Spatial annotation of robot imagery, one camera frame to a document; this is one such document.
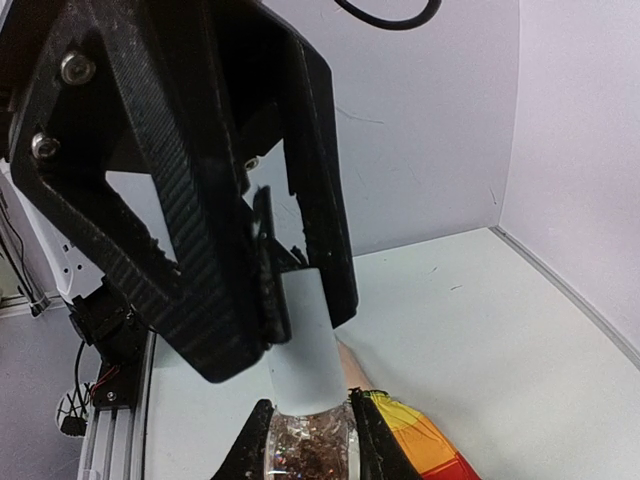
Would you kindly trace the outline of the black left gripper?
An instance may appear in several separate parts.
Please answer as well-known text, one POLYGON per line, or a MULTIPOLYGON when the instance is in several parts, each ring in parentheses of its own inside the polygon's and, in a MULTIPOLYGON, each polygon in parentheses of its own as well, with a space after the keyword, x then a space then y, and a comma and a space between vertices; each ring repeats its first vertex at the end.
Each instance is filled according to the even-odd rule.
POLYGON ((325 59, 257 1, 10 1, 1 89, 35 209, 207 381, 255 365, 268 273, 232 162, 282 143, 290 193, 332 198, 325 59))

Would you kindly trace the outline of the clear glitter nail polish bottle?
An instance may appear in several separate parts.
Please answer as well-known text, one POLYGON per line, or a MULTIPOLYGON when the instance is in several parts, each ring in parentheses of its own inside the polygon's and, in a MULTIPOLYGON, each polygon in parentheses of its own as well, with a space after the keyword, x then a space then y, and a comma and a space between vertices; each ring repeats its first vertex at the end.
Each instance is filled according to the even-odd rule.
POLYGON ((266 479, 359 479, 359 435, 351 404, 307 416, 276 410, 266 437, 263 473, 266 479))

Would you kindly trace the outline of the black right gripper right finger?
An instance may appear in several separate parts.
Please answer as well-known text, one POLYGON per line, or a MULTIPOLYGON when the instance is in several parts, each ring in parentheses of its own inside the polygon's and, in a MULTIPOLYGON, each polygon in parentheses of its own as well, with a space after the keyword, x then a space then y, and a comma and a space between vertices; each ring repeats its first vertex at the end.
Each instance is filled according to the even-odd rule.
POLYGON ((350 392, 360 449, 360 478, 419 480, 373 399, 360 389, 350 392))

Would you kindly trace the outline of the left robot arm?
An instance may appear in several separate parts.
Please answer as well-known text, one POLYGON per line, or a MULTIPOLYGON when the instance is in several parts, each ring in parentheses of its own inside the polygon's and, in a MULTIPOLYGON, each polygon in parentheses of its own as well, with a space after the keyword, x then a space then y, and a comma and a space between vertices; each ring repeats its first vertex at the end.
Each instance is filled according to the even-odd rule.
POLYGON ((8 1, 1 153, 77 331, 206 380, 293 335, 288 272, 356 313, 331 71, 259 1, 8 1))

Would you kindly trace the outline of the white nail polish cap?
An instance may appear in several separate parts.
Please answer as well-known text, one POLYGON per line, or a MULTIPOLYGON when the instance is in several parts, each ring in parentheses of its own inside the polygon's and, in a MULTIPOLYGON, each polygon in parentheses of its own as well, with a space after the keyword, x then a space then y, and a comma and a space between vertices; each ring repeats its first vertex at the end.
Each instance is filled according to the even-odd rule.
POLYGON ((292 337, 267 354, 276 408, 288 416, 332 410, 348 388, 320 272, 287 272, 282 280, 292 337))

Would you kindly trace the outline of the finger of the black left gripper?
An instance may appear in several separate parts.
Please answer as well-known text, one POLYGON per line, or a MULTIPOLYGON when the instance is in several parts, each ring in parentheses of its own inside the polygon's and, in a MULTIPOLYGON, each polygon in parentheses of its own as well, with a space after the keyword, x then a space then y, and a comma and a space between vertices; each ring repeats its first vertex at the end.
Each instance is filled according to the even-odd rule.
POLYGON ((357 312, 358 292, 340 177, 332 73, 308 43, 284 50, 282 125, 289 193, 296 198, 309 264, 317 268, 338 327, 357 312))

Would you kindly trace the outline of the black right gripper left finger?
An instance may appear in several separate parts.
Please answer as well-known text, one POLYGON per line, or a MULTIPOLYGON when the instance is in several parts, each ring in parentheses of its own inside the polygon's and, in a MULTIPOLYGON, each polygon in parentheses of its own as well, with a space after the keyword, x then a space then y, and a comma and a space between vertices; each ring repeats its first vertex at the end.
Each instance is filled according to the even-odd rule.
POLYGON ((259 400, 212 480, 263 480, 272 403, 259 400))

